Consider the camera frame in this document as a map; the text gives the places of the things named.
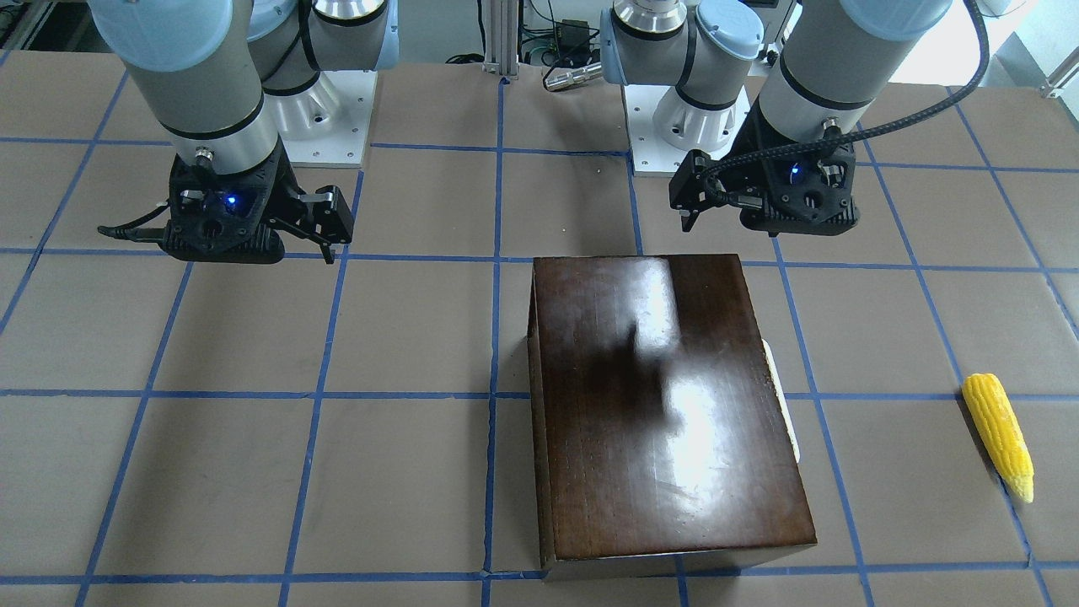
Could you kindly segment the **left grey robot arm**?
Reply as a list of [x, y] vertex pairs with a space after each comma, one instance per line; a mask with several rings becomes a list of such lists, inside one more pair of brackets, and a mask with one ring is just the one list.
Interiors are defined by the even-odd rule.
[[844, 142], [948, 1], [805, 1], [729, 153], [709, 116], [733, 111], [765, 27], [740, 1], [614, 1], [602, 14], [604, 79], [663, 86], [655, 118], [685, 150], [669, 183], [684, 231], [712, 208], [739, 208], [745, 227], [834, 237], [860, 213], [855, 146]]

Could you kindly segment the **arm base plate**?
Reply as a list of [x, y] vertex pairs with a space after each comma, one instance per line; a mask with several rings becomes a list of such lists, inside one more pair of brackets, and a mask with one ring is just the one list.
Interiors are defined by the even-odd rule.
[[669, 86], [629, 85], [623, 95], [633, 169], [642, 176], [674, 175], [691, 149], [723, 158], [750, 112], [745, 86], [733, 106], [716, 111], [684, 104]]
[[296, 168], [361, 169], [368, 148], [377, 72], [323, 72], [292, 96], [267, 94]]

